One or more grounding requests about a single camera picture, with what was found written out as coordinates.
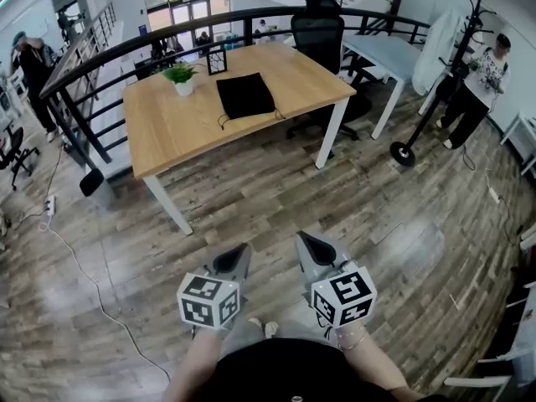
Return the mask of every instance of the black chair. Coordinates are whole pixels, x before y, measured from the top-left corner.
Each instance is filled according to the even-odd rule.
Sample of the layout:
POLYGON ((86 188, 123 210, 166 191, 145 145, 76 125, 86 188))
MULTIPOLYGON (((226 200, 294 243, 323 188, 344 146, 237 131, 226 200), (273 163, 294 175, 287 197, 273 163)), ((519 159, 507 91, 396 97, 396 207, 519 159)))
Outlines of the black chair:
POLYGON ((15 186, 15 179, 17 178, 18 170, 20 170, 22 167, 28 176, 31 176, 32 171, 24 165, 24 161, 26 161, 26 159, 28 159, 32 153, 39 155, 39 150, 37 147, 34 147, 31 150, 24 149, 21 151, 24 137, 24 130, 22 127, 17 128, 15 132, 12 132, 11 127, 8 126, 4 131, 6 131, 9 135, 11 148, 6 153, 4 153, 4 150, 0 148, 0 170, 4 170, 9 164, 12 164, 11 171, 13 172, 13 181, 11 182, 11 186, 13 190, 16 191, 17 187, 15 186))
MULTIPOLYGON (((294 15, 291 20, 292 33, 296 42, 296 49, 307 55, 313 61, 336 75, 341 66, 341 44, 343 41, 344 20, 339 16, 341 8, 335 0, 306 0, 304 14, 294 15), (325 28, 325 30, 303 31, 304 28, 325 28)), ((311 120, 297 124, 287 130, 287 138, 294 137, 296 131, 309 126, 320 126, 323 134, 326 134, 327 125, 331 118, 334 106, 326 106, 322 109, 310 111, 311 120)), ((358 133, 345 126, 369 112, 372 103, 359 92, 350 98, 344 113, 340 130, 349 135, 352 140, 358 140, 358 133)))

